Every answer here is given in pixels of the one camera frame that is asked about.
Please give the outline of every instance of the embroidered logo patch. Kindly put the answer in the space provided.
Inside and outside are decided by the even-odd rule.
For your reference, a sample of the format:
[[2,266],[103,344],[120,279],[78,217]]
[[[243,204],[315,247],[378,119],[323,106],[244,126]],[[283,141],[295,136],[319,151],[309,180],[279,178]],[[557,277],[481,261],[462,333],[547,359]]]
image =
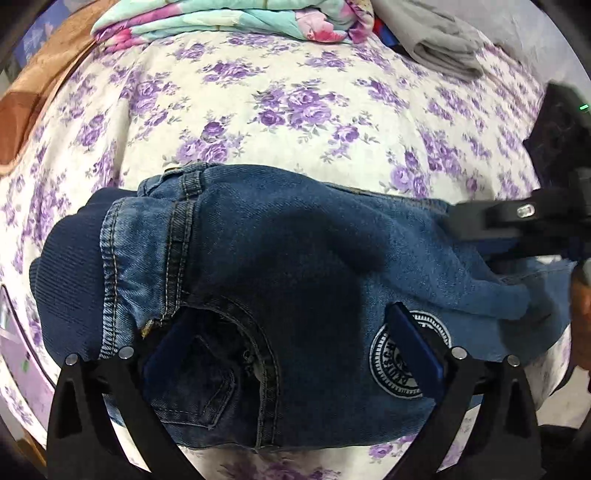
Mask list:
[[[435,330],[448,347],[452,346],[452,337],[438,318],[418,310],[412,310],[411,313],[421,327]],[[421,390],[408,371],[400,350],[391,340],[385,325],[382,325],[371,344],[369,367],[378,385],[394,397],[421,397]]]

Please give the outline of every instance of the brown blanket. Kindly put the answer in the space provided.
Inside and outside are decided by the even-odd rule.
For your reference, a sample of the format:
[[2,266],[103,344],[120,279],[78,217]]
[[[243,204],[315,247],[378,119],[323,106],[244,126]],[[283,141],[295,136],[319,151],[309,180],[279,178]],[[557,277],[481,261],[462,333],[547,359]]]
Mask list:
[[0,99],[0,176],[18,165],[37,120],[94,48],[92,25],[116,2],[98,0],[64,20]]

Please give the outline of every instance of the blue denim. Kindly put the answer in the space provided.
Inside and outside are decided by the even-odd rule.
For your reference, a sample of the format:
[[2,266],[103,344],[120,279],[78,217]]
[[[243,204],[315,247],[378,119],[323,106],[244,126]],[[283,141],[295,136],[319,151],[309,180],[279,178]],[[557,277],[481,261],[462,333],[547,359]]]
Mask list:
[[490,360],[527,363],[569,324],[571,263],[527,259],[494,273],[445,233],[447,208],[263,166],[147,179],[102,222],[100,356],[170,326],[144,394],[189,447],[416,433],[433,402],[384,337],[388,303]]

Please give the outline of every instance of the bed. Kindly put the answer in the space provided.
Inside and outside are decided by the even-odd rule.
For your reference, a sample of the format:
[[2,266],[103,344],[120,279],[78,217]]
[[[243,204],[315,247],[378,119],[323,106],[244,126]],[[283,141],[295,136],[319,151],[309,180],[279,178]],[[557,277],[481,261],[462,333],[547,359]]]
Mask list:
[[[0,281],[48,375],[56,380],[59,367],[43,347],[28,269],[55,222],[104,186],[135,189],[167,168],[207,161],[452,203],[527,196],[538,182],[521,142],[544,88],[483,39],[485,75],[471,83],[426,70],[375,36],[351,46],[206,31],[93,50],[0,179]],[[538,406],[563,379],[569,353],[567,329],[528,366]],[[45,445],[1,358],[0,393]],[[458,459],[477,412],[467,413],[444,466]],[[130,461],[145,467],[128,432],[115,429]],[[261,456],[183,451],[208,479],[377,479],[412,441]]]

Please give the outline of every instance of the folded blanket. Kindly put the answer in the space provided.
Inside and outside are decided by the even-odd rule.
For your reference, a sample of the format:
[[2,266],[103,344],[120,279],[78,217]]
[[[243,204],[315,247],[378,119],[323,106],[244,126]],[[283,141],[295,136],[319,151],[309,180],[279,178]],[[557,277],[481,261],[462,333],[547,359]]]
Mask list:
[[415,0],[372,0],[375,13],[417,62],[462,80],[482,76],[478,30]]
[[325,43],[365,41],[369,0],[121,0],[92,28],[107,51],[195,30],[280,33]]

